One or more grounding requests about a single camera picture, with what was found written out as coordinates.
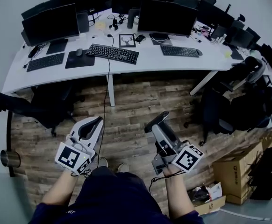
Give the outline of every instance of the dark blue shirt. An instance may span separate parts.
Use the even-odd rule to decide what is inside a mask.
[[[86,180],[69,207],[39,204],[30,223],[203,224],[203,220],[196,211],[170,220],[143,186],[116,176],[100,176]]]

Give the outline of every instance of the trash can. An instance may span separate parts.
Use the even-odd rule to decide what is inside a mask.
[[[21,164],[19,154],[13,151],[2,150],[0,153],[0,159],[4,167],[18,168]]]

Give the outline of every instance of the white desk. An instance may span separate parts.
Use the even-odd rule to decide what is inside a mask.
[[[107,19],[111,14],[111,9],[101,13],[99,21],[105,21],[107,27],[112,24],[112,19]],[[69,38],[66,45],[65,56],[61,65],[51,66],[31,72],[26,72],[23,66],[28,63],[28,54],[32,48],[21,48],[16,54],[13,63],[9,69],[7,78],[4,83],[2,93],[12,94],[20,89],[48,84],[53,82],[72,80],[84,77],[103,76],[108,74],[108,60],[104,58],[95,58],[95,65],[88,67],[65,69],[66,60],[69,52],[76,51],[79,48],[88,49],[92,43],[102,45],[112,45],[112,38],[107,37],[111,33],[114,37],[114,47],[119,47],[118,34],[132,34],[132,30],[127,28],[127,23],[119,26],[116,32],[110,32],[106,29],[105,33],[91,26],[89,32],[80,34],[79,37]],[[191,91],[194,95],[203,85],[205,85],[218,71],[229,70],[233,63],[240,61],[232,58],[225,58],[225,46],[212,44],[202,35],[193,34],[193,37],[198,37],[202,42],[198,43],[191,37],[172,36],[170,40],[173,46],[197,48],[202,51],[203,56],[200,58],[164,56],[159,46],[153,45],[148,34],[144,34],[147,39],[141,44],[136,44],[135,48],[128,48],[139,52],[139,57],[136,65],[110,60],[111,70],[109,75],[108,92],[111,106],[115,105],[113,91],[113,74],[144,72],[144,71],[161,71],[161,70],[209,70],[210,73]],[[43,51],[35,58],[39,59],[46,56],[49,46],[43,48]],[[266,69],[265,74],[271,75],[271,71]]]

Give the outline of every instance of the black keyboard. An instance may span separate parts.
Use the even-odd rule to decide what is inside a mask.
[[[139,52],[92,44],[86,54],[136,65]]]
[[[160,46],[160,47],[162,49],[164,56],[200,57],[198,50],[195,48],[173,46]]]
[[[31,61],[29,62],[27,72],[53,66],[53,65],[60,65],[63,62],[63,57],[64,57],[64,53],[60,53],[60,54],[46,56],[44,58]]]

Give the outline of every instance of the picture frame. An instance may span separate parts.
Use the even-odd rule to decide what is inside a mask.
[[[119,47],[136,47],[133,34],[119,34]]]

